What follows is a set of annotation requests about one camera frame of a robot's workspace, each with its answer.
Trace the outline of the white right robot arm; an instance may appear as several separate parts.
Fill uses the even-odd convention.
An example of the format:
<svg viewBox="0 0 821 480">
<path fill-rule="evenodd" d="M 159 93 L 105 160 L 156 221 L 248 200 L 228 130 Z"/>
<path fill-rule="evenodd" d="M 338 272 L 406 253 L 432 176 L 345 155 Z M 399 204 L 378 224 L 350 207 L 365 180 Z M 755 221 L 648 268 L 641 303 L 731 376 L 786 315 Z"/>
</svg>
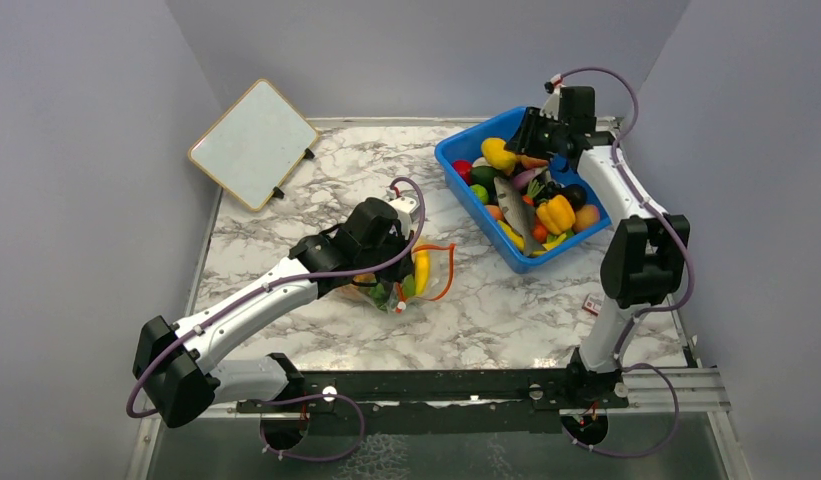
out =
<svg viewBox="0 0 821 480">
<path fill-rule="evenodd" d="M 690 224 L 652 203 L 631 171 L 620 138 L 596 129 L 595 91 L 545 85 L 549 98 L 526 109 L 506 148 L 533 158 L 560 156 L 596 194 L 614 227 L 600 268 L 605 293 L 592 330 L 572 354 L 562 391 L 586 407 L 613 393 L 622 359 L 640 321 L 678 290 Z"/>
</svg>

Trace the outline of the yellow fake squash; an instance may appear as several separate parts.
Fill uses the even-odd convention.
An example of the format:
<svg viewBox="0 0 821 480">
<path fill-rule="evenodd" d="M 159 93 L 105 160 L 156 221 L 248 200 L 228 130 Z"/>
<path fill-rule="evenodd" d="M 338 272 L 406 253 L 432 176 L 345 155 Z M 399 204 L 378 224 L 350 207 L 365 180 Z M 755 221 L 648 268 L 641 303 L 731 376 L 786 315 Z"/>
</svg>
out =
<svg viewBox="0 0 821 480">
<path fill-rule="evenodd" d="M 506 149 L 506 141 L 499 137 L 485 139 L 481 143 L 481 154 L 491 167 L 506 175 L 511 175 L 519 162 L 517 155 Z"/>
</svg>

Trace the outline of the clear zip top bag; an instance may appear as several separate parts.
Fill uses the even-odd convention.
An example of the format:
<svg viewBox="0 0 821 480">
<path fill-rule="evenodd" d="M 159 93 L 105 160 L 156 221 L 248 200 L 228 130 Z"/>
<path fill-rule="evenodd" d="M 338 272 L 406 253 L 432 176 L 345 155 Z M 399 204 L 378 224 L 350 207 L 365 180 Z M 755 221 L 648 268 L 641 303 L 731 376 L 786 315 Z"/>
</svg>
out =
<svg viewBox="0 0 821 480">
<path fill-rule="evenodd" d="M 365 303 L 382 312 L 400 314 L 410 305 L 435 302 L 449 292 L 455 275 L 455 243 L 425 243 L 414 247 L 397 281 L 367 273 L 334 293 L 347 300 Z"/>
</svg>

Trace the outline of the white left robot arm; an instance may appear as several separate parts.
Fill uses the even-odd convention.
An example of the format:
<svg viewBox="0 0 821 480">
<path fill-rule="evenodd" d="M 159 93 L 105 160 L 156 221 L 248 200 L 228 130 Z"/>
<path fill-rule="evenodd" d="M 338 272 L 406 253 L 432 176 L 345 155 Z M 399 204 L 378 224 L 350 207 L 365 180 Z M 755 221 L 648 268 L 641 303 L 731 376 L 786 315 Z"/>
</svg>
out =
<svg viewBox="0 0 821 480">
<path fill-rule="evenodd" d="M 263 397 L 284 411 L 299 401 L 294 366 L 280 354 L 259 361 L 227 361 L 228 354 L 275 320 L 358 275 L 400 280 L 424 225 L 421 197 L 369 197 L 348 218 L 298 241 L 287 256 L 248 287 L 173 323 L 157 316 L 141 328 L 126 411 L 132 418 L 145 393 L 166 426 L 177 428 L 211 405 Z"/>
</svg>

